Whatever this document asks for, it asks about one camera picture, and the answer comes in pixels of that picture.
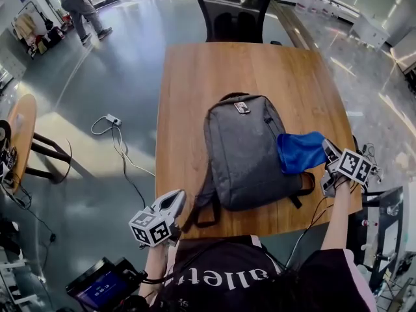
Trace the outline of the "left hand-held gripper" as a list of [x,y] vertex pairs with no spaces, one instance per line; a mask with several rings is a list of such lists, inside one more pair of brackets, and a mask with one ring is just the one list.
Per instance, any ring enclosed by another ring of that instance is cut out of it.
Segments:
[[149,247],[160,244],[175,246],[180,238],[176,218],[182,213],[186,200],[184,190],[172,190],[159,196],[150,207],[139,211],[129,221],[135,239]]

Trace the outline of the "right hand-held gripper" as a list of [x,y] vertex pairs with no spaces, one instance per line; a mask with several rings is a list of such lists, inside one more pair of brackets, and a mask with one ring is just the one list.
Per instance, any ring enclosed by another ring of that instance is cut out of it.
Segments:
[[336,186],[343,177],[364,185],[370,174],[372,164],[362,155],[350,150],[340,149],[329,139],[322,142],[326,156],[325,172],[320,180],[323,196],[334,198]]

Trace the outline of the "blue cloth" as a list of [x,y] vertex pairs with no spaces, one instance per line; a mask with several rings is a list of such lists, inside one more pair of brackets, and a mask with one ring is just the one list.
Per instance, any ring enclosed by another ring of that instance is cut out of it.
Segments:
[[325,163],[324,140],[325,137],[316,131],[304,135],[279,134],[276,149],[281,171],[284,174],[301,174]]

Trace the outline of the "grey backpack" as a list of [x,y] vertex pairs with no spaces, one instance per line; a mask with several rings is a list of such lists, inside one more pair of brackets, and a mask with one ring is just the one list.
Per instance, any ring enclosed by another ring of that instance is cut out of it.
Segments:
[[267,97],[224,96],[207,111],[203,132],[207,172],[183,232],[217,225],[222,209],[247,211],[284,198],[299,209],[299,198],[314,191],[312,173],[283,172],[277,139],[285,128]]

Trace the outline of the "person's right forearm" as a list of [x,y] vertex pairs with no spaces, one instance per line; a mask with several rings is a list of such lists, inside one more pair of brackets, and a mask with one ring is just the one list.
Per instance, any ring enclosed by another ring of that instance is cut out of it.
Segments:
[[350,203],[350,180],[342,178],[336,188],[331,218],[321,250],[346,248]]

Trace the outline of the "person's left forearm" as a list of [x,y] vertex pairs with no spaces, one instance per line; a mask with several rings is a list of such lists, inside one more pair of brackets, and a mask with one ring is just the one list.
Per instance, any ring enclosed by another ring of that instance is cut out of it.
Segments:
[[[149,249],[146,267],[144,270],[150,279],[157,280],[165,275],[167,262],[168,247],[166,245],[160,244]],[[138,294],[144,297],[146,302],[151,305],[157,293],[160,291],[160,287],[160,284],[142,283],[140,285]]]

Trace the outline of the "person's black printed shirt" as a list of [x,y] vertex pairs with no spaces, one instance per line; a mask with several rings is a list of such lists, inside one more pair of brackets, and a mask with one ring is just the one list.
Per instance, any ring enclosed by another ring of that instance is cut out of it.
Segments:
[[256,236],[178,248],[150,312],[377,312],[347,249],[317,250],[284,270]]

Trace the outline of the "black shelf cart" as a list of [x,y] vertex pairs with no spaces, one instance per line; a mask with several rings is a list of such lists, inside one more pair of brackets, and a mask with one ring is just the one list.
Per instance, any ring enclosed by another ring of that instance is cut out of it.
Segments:
[[346,247],[354,263],[363,266],[371,291],[384,276],[393,275],[406,249],[410,215],[410,186],[361,193],[362,210],[348,217]]

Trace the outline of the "black tablet with blue screen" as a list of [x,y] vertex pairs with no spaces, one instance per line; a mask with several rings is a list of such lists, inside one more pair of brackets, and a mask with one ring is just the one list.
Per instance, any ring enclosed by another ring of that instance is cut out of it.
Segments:
[[112,263],[100,259],[66,286],[66,293],[84,312],[148,312],[146,299],[137,294],[146,273],[125,258]]

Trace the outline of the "white leaning board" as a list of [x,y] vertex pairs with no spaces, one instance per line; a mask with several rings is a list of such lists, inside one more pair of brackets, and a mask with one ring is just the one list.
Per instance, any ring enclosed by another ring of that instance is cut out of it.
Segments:
[[403,74],[416,68],[416,27],[391,48],[391,54]]

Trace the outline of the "white low cabinet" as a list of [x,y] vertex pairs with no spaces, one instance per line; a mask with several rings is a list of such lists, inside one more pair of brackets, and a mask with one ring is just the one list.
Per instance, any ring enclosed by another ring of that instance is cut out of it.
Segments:
[[359,14],[348,34],[356,36],[360,42],[372,46],[375,50],[379,50],[389,38],[389,34],[380,22],[362,13]]

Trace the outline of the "row of white containers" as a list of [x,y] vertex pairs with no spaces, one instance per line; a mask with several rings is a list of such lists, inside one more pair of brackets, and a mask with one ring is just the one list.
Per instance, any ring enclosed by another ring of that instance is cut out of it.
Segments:
[[338,0],[297,0],[294,11],[299,14],[317,14],[323,18],[339,18],[355,22],[359,12]]

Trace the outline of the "black mesh office chair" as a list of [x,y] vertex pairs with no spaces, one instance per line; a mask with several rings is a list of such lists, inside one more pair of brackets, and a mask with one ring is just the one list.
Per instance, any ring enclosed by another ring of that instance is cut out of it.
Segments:
[[263,24],[271,0],[197,0],[207,42],[263,43]]

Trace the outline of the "round wooden side table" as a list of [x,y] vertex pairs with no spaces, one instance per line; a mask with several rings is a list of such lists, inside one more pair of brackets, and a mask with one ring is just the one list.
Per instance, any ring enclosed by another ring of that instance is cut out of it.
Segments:
[[56,159],[72,166],[72,153],[66,153],[54,140],[35,132],[37,105],[33,95],[26,94],[11,109],[7,122],[10,126],[10,146],[17,153],[16,162],[11,169],[11,183],[5,190],[15,194],[24,175],[41,177],[54,183],[61,183],[66,176],[59,176],[50,171],[42,171],[28,166],[29,155],[34,152],[47,158]]

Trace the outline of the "clothes rack with bags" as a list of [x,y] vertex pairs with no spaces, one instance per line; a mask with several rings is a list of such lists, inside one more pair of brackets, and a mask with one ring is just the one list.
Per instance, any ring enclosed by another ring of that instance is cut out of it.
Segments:
[[66,31],[46,18],[32,1],[23,6],[10,24],[32,60],[37,53],[43,55],[66,37]]

